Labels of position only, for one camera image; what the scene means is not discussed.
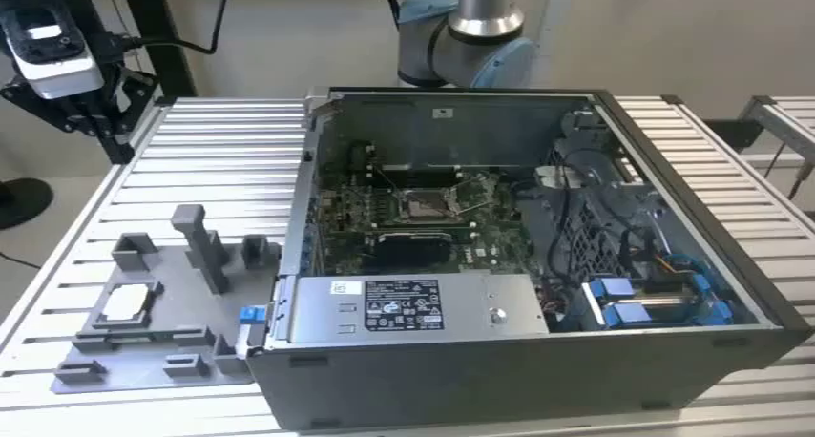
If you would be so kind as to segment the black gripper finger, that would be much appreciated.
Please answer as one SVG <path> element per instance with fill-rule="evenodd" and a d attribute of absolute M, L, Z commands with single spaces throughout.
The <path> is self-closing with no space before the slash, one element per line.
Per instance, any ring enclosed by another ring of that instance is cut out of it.
<path fill-rule="evenodd" d="M 133 157 L 133 148 L 128 141 L 121 141 L 134 130 L 141 114 L 148 108 L 156 89 L 156 77 L 141 71 L 121 69 L 121 93 L 128 100 L 124 109 L 116 107 L 113 115 L 113 148 L 110 151 L 112 163 L 129 163 Z"/>
<path fill-rule="evenodd" d="M 26 113 L 32 114 L 38 119 L 42 119 L 42 101 L 40 100 L 33 87 L 26 82 L 12 81 L 5 84 L 1 87 L 1 97 Z M 97 140 L 98 145 L 110 161 L 110 151 L 113 148 L 113 127 L 106 119 L 85 115 L 80 119 L 76 127 L 66 125 L 64 127 L 54 128 L 64 133 L 81 133 L 85 136 L 93 137 Z"/>

